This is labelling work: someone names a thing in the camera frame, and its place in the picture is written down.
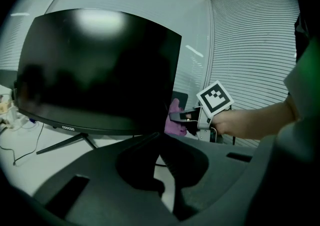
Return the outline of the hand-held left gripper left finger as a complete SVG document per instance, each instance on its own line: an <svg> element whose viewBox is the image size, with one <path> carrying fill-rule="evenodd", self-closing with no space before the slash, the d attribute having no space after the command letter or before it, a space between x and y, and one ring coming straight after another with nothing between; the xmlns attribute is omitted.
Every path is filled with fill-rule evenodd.
<svg viewBox="0 0 320 226"><path fill-rule="evenodd" d="M173 226L155 179L162 134L94 149L45 181L34 198L49 212L81 226Z"/></svg>

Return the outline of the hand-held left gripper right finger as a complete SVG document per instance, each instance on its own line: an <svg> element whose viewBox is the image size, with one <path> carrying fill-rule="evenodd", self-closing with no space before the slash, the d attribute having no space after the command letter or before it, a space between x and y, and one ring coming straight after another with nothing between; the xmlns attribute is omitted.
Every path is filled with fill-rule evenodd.
<svg viewBox="0 0 320 226"><path fill-rule="evenodd" d="M262 180L261 148L162 136L159 154L172 173L175 201L166 222L245 222Z"/></svg>

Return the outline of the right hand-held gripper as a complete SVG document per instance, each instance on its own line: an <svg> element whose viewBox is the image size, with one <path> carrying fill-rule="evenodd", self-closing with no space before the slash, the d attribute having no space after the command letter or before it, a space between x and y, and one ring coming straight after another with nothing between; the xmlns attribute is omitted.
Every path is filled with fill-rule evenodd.
<svg viewBox="0 0 320 226"><path fill-rule="evenodd" d="M187 131L201 141L216 142L217 130L212 121L215 115L231 110L234 100L223 85L217 80L200 91L197 95L199 106L195 109L169 113L171 121L185 123Z"/></svg>

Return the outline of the purple cloth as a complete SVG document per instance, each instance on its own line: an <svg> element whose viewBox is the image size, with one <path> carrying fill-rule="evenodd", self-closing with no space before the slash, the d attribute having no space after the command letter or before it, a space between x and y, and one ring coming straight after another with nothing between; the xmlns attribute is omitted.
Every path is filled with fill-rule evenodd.
<svg viewBox="0 0 320 226"><path fill-rule="evenodd" d="M182 112L183 111L183 109L180 107L180 102L179 102L179 100L177 98L175 98L171 102L168 111L169 111L168 114L177 113L177 112ZM177 136L185 136L187 134L187 129L182 124L172 121L170 119L170 117L167 116L166 121L165 121L164 132L166 134L174 134L174 135L177 135Z"/></svg>

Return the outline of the black computer monitor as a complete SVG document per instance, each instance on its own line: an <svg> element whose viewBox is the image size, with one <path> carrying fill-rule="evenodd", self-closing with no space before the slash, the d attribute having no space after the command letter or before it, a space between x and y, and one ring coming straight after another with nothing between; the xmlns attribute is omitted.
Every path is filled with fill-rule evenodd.
<svg viewBox="0 0 320 226"><path fill-rule="evenodd" d="M16 79L20 113L67 131L136 136L165 130L182 36L121 11L36 17Z"/></svg>

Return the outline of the person's right forearm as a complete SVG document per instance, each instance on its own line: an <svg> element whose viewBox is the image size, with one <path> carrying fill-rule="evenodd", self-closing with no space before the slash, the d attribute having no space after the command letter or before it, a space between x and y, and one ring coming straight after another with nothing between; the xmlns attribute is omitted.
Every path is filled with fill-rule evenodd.
<svg viewBox="0 0 320 226"><path fill-rule="evenodd" d="M288 95L285 101L261 109L222 111L213 117L211 124L220 135L261 140L276 135L299 118L293 98Z"/></svg>

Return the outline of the short dark desk partition panel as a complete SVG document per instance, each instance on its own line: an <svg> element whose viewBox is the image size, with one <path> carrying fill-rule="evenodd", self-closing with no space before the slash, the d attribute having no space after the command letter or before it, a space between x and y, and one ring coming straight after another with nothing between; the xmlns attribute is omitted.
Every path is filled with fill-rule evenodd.
<svg viewBox="0 0 320 226"><path fill-rule="evenodd" d="M171 102L173 102L173 100L175 100L175 99L179 100L179 108L182 108L183 110L185 110L186 105L187 105L187 101L188 101L188 97L189 96L186 93L173 91L172 97L171 97Z"/></svg>

